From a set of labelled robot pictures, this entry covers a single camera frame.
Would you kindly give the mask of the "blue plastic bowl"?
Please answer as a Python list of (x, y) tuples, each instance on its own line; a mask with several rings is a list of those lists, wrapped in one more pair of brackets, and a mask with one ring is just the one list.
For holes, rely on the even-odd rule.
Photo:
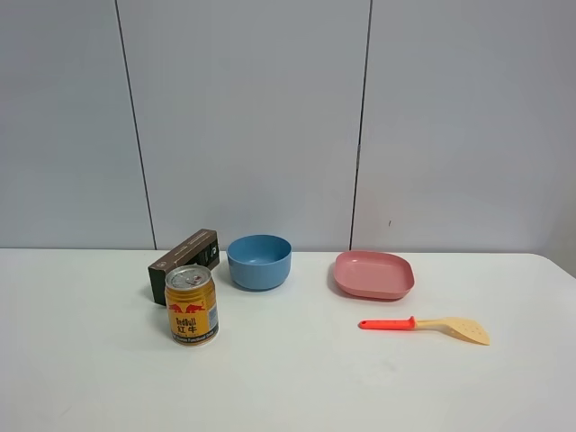
[(285, 282), (292, 264), (292, 245), (274, 235), (251, 235), (227, 248), (230, 278), (244, 290), (262, 292)]

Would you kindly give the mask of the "pink plastic plate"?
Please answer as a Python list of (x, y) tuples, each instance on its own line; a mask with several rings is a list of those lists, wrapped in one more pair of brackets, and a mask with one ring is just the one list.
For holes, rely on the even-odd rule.
[(344, 293), (387, 302), (404, 298), (415, 284), (408, 261), (375, 251), (350, 250), (339, 254), (333, 277)]

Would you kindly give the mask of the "brown cardboard box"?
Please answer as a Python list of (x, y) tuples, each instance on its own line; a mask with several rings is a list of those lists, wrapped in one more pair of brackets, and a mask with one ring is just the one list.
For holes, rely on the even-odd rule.
[(213, 270), (219, 263), (220, 247), (217, 231), (198, 230), (148, 267), (154, 303), (166, 305), (164, 290), (166, 276), (170, 271), (188, 265), (205, 266)]

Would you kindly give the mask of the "orange handled yellow spatula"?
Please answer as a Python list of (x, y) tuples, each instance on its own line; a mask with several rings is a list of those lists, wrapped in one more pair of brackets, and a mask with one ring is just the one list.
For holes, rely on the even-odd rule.
[(383, 331), (437, 331), (475, 345), (488, 346), (491, 343), (486, 330), (475, 320), (457, 317), (442, 319), (364, 319), (358, 323), (364, 330)]

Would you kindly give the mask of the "gold Red Bull can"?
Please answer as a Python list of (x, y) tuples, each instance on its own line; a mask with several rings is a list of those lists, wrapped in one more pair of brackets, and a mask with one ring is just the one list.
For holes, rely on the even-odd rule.
[(194, 347), (213, 339), (219, 331), (215, 284), (211, 270), (183, 265), (166, 275), (166, 307), (172, 338)]

